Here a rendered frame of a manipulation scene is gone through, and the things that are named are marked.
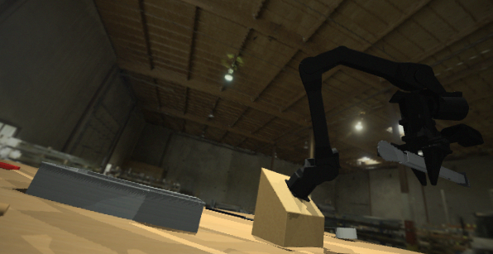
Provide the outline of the grey metal roasting tin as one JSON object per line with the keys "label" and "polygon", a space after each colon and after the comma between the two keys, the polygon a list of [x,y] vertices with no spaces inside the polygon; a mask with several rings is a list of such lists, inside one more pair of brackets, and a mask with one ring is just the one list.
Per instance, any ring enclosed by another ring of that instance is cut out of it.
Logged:
{"label": "grey metal roasting tin", "polygon": [[26,194],[132,221],[197,232],[198,198],[92,171],[41,162]]}

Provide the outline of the grey saucepan with long handle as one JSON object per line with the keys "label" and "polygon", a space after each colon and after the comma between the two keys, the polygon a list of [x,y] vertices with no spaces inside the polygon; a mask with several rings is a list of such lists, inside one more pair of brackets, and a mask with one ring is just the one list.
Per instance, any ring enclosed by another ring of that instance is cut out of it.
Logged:
{"label": "grey saucepan with long handle", "polygon": [[335,228],[336,237],[357,239],[357,230],[355,228]]}

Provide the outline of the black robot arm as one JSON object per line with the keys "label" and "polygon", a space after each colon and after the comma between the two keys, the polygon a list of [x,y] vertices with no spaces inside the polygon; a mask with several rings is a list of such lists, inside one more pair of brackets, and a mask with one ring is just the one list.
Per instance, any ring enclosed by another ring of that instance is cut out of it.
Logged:
{"label": "black robot arm", "polygon": [[[337,65],[345,65],[388,80],[399,89],[389,103],[398,103],[401,118],[406,113],[426,111],[432,119],[461,121],[469,106],[462,91],[446,92],[435,78],[432,67],[413,62],[396,62],[339,46],[315,57],[307,57],[299,64],[299,75],[309,100],[314,129],[314,158],[305,159],[285,180],[294,197],[310,201],[309,195],[317,185],[338,177],[339,152],[329,144],[328,126],[324,112],[322,74]],[[410,93],[411,92],[411,93]]]}

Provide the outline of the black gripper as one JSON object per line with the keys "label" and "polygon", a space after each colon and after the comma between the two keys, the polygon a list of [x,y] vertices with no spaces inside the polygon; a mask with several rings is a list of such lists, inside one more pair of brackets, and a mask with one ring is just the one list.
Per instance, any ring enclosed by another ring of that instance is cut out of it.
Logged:
{"label": "black gripper", "polygon": [[[457,142],[463,147],[476,146],[484,143],[482,135],[473,127],[469,127],[464,123],[460,123],[451,127],[443,128],[441,136],[436,137],[435,120],[431,118],[431,114],[426,111],[414,111],[406,113],[402,120],[399,120],[399,125],[403,126],[404,136],[401,141],[406,144],[397,145],[394,142],[390,143],[397,147],[397,150],[409,151],[418,155],[418,151],[422,150],[423,158],[428,172],[428,178],[431,185],[436,185],[438,175],[443,163],[443,159],[452,154],[450,143]],[[421,157],[421,155],[418,155]],[[426,174],[421,170],[410,168],[419,179],[422,186],[427,186]]]}

